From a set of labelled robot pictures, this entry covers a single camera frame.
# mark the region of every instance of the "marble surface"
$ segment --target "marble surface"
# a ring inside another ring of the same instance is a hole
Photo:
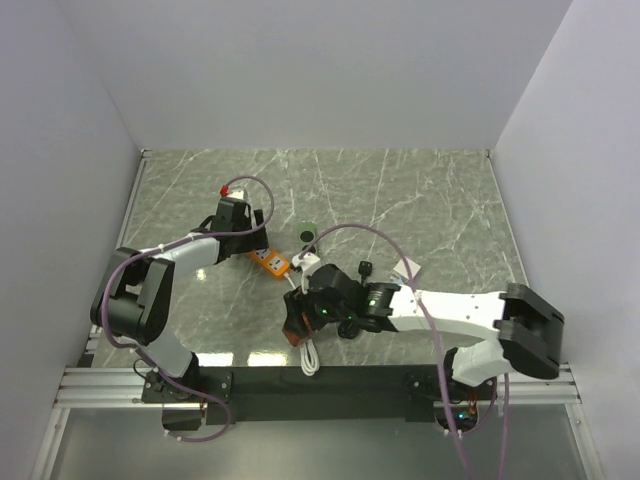
[[[421,289],[481,293],[524,282],[490,161],[480,150],[154,151],[124,244],[144,248],[184,236],[215,212],[220,186],[239,174],[259,175],[273,189],[276,211],[267,232],[288,258],[298,251],[299,221],[313,221],[320,231],[362,222],[396,239],[422,266]],[[262,187],[247,186],[252,206],[267,210]],[[353,278],[359,261],[369,259],[374,281],[388,280],[399,260],[383,239],[361,230],[332,234],[320,254]],[[230,258],[175,282],[169,326],[205,365],[299,365],[298,350],[281,332],[288,289],[245,256]],[[473,343],[446,334],[443,340],[447,349]],[[343,340],[329,325],[314,341],[322,365],[435,361],[429,332]],[[101,339],[94,366],[130,366],[135,358]]]

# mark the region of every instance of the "orange power strip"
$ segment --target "orange power strip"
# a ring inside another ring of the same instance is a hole
[[[282,280],[284,274],[289,270],[289,262],[287,259],[272,248],[255,250],[247,253],[247,255],[278,280]]]

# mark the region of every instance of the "bundled cord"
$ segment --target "bundled cord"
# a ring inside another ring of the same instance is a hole
[[[257,232],[258,230],[262,229],[267,223],[269,223],[269,221],[271,220],[271,217],[273,217],[273,212],[275,210],[275,200],[273,198],[273,192],[271,191],[271,189],[269,188],[269,186],[265,183],[264,180],[262,180],[261,178],[258,178],[254,175],[240,175],[238,177],[235,177],[231,180],[229,180],[221,189],[221,193],[224,194],[225,192],[227,192],[229,190],[229,186],[239,180],[244,180],[244,179],[248,179],[248,180],[254,180],[258,183],[260,183],[265,190],[267,191],[267,194],[269,195],[269,200],[271,202],[271,209],[269,210],[269,214],[267,215],[267,217],[264,219],[264,222],[262,222],[260,225],[256,225],[255,227],[249,229],[249,230],[245,230],[242,232],[209,232],[209,233],[202,233],[202,234],[195,234],[195,233],[190,233],[189,235],[187,235],[184,238],[181,238],[179,240],[176,240],[174,242],[171,242],[167,245],[158,245],[156,248],[152,248],[150,250],[146,250],[144,252],[138,253],[137,255],[133,255],[132,257],[128,258],[127,260],[125,260],[124,262],[122,262],[120,265],[118,265],[118,267],[114,270],[114,272],[111,274],[111,277],[109,277],[109,280],[107,281],[107,285],[104,289],[104,294],[102,295],[102,305],[100,306],[100,316],[102,318],[102,328],[104,330],[104,334],[105,337],[107,337],[107,340],[109,341],[109,343],[111,345],[113,345],[115,348],[131,348],[134,351],[136,351],[136,353],[140,356],[140,358],[142,360],[144,360],[154,371],[158,372],[160,374],[160,376],[164,379],[164,381],[166,381],[169,385],[171,385],[172,387],[181,390],[185,393],[188,393],[190,395],[194,395],[196,397],[200,397],[203,400],[206,400],[207,402],[211,402],[211,403],[215,403],[217,405],[220,405],[224,410],[225,413],[227,415],[225,424],[222,426],[222,428],[220,430],[218,430],[217,432],[208,435],[206,437],[199,437],[199,438],[193,438],[193,437],[182,437],[179,436],[173,432],[168,432],[165,431],[165,433],[167,433],[168,435],[171,435],[172,437],[176,438],[178,441],[183,441],[183,442],[190,442],[190,443],[199,443],[199,442],[206,442],[209,440],[213,440],[215,438],[220,437],[221,435],[223,435],[228,429],[229,426],[231,425],[231,418],[232,418],[232,413],[231,413],[231,409],[229,408],[229,406],[219,397],[215,396],[215,395],[211,395],[208,393],[204,393],[204,392],[199,392],[197,390],[194,390],[192,388],[189,388],[185,385],[181,385],[180,383],[176,382],[173,378],[171,378],[166,372],[164,372],[160,367],[158,367],[158,365],[147,355],[144,353],[144,351],[140,348],[140,346],[137,343],[120,343],[118,342],[115,337],[113,336],[113,333],[111,331],[111,327],[109,326],[109,292],[113,289],[113,286],[115,285],[115,282],[117,281],[117,279],[120,277],[120,275],[122,275],[122,273],[126,270],[126,268],[129,265],[132,265],[140,260],[143,260],[145,258],[148,257],[152,257],[154,255],[157,255],[158,253],[162,253],[162,252],[166,252],[169,250],[173,250],[174,248],[178,248],[181,247],[182,245],[186,245],[187,243],[190,242],[194,242],[203,238],[210,238],[210,237],[236,237],[236,236],[242,236],[242,235],[249,235],[251,233]]]
[[[291,275],[289,273],[284,274],[284,278],[291,284],[291,288],[294,290],[296,284],[294,283]],[[320,359],[318,358],[318,351],[316,350],[316,346],[313,344],[313,340],[310,338],[307,339],[302,345],[300,345],[300,365],[302,367],[302,372],[307,377],[313,377],[315,373],[320,369]]]
[[[398,253],[398,256],[400,257],[400,259],[402,260],[402,263],[404,264],[405,270],[407,271],[407,276],[408,276],[408,285],[411,288],[411,291],[413,292],[413,294],[415,295],[417,288],[416,288],[416,282],[415,282],[415,277],[413,275],[413,272],[411,271],[411,266],[409,265],[409,261],[407,259],[407,256],[404,254],[404,252],[402,251],[402,249],[400,248],[400,246],[391,238],[389,237],[387,234],[381,232],[380,230],[369,226],[369,225],[365,225],[362,223],[342,223],[339,225],[334,225],[333,227],[328,228],[327,230],[325,230],[324,232],[322,232],[320,235],[318,235],[313,242],[311,242],[311,244],[309,244],[299,255],[299,258],[302,259],[314,246],[316,243],[318,243],[322,238],[326,237],[327,235],[329,235],[332,232],[335,232],[336,230],[340,230],[342,228],[359,228],[361,230],[368,230],[369,232],[375,233],[376,235],[381,236],[382,238],[384,238],[393,248],[394,250]],[[442,348],[442,341],[440,339],[440,334],[438,333],[438,329],[436,327],[436,323],[435,320],[433,319],[433,317],[429,314],[429,311],[427,310],[427,308],[424,306],[424,303],[422,302],[422,299],[417,297],[416,298],[416,302],[418,304],[418,306],[420,307],[420,310],[422,311],[422,314],[424,315],[424,318],[426,319],[429,329],[431,329],[431,331],[433,332],[433,343],[435,345],[435,349],[436,349],[436,353],[437,353],[437,362],[436,362],[436,368],[438,370],[438,383],[440,386],[440,392],[442,394],[442,401],[444,403],[444,413],[445,413],[445,417],[447,418],[447,425],[449,426],[449,430],[451,432],[455,432],[456,429],[456,423],[455,420],[453,419],[453,412],[451,411],[451,405],[450,405],[450,397],[449,397],[449,389],[447,387],[447,376],[446,376],[446,372],[444,370],[444,350]],[[504,424],[503,424],[503,442],[506,442],[506,431],[507,431],[507,415],[506,415],[506,408],[508,405],[508,401],[509,401],[509,395],[508,395],[508,377],[507,375],[505,375],[505,393],[507,393],[505,395],[505,402],[504,402],[504,407],[505,407],[505,416],[504,416]],[[471,463],[469,462],[469,460],[467,459],[467,456],[464,452],[464,448],[462,447],[462,441],[460,440],[460,438],[458,437],[458,435],[452,435],[451,438],[453,439],[453,444],[455,446],[456,452],[458,454],[458,458],[460,459],[460,463],[462,464],[465,472],[467,473],[467,476],[470,478],[474,478],[475,475],[473,473],[472,467],[471,467]],[[504,467],[504,458],[505,458],[505,452],[506,452],[506,444],[502,445],[502,451],[501,451],[501,455],[500,455],[500,468],[499,468],[499,472],[503,471],[503,467]]]

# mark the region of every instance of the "white wall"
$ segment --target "white wall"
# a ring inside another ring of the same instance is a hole
[[[495,143],[570,0],[59,0],[138,145]]]
[[[574,0],[495,167],[533,286],[566,315],[609,478],[639,478],[640,2]]]
[[[31,471],[139,153],[50,0],[0,6],[0,469]]]

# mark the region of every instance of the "white power cord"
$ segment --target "white power cord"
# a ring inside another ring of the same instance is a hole
[[[284,274],[284,278],[291,284],[291,288],[294,290],[296,284],[289,273]],[[313,377],[315,373],[320,370],[320,359],[318,358],[318,351],[316,350],[313,340],[307,339],[302,345],[300,345],[300,365],[302,366],[302,373],[307,377]]]

